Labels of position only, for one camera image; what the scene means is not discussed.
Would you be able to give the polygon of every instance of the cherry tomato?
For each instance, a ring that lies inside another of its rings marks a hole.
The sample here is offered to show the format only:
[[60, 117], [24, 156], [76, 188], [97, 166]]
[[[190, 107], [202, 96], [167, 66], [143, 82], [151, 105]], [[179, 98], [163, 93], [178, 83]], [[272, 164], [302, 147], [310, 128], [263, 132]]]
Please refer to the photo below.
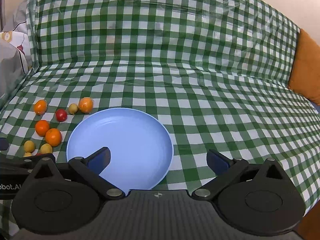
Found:
[[58, 120], [58, 122], [63, 122], [67, 119], [67, 112], [63, 109], [59, 109], [56, 112], [56, 118]]

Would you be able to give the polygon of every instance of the orange pillow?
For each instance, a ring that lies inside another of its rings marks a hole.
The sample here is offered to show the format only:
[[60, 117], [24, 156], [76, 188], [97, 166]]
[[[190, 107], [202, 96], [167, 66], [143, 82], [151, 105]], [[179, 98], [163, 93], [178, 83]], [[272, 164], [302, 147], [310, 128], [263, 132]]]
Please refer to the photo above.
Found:
[[300, 29], [288, 88], [320, 106], [320, 46]]

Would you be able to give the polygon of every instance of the blue plate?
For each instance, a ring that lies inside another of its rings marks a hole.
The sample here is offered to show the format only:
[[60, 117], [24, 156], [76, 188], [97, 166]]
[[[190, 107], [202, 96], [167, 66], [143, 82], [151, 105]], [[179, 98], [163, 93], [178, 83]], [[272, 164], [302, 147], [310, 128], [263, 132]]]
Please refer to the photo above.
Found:
[[167, 174], [173, 144], [166, 128], [154, 117], [129, 108], [110, 108], [90, 115], [73, 130], [67, 160], [88, 157], [102, 147], [111, 152], [100, 176], [128, 194], [152, 189]]

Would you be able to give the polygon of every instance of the metal screw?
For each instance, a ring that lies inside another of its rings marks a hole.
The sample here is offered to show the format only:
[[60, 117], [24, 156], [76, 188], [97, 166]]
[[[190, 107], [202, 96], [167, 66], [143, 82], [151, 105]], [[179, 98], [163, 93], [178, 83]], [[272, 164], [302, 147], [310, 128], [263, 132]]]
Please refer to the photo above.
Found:
[[210, 196], [210, 191], [205, 189], [205, 188], [199, 188], [195, 191], [195, 194], [198, 196], [198, 197], [208, 197]]
[[122, 191], [119, 190], [118, 188], [111, 188], [107, 191], [107, 195], [110, 197], [119, 197], [121, 196]]

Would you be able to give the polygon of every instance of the triangular cutout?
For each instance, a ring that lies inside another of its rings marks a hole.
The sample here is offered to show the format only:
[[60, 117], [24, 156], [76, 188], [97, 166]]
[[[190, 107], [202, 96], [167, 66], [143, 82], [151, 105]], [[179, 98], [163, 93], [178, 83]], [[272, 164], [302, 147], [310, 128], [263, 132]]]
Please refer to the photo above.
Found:
[[38, 171], [38, 173], [35, 176], [35, 179], [42, 179], [42, 178], [47, 178], [47, 177], [52, 177], [53, 174], [49, 168], [48, 165], [43, 164], [40, 168], [40, 170]]
[[267, 172], [267, 178], [283, 179], [280, 172], [278, 171], [278, 169], [275, 165], [270, 166], [270, 168]]

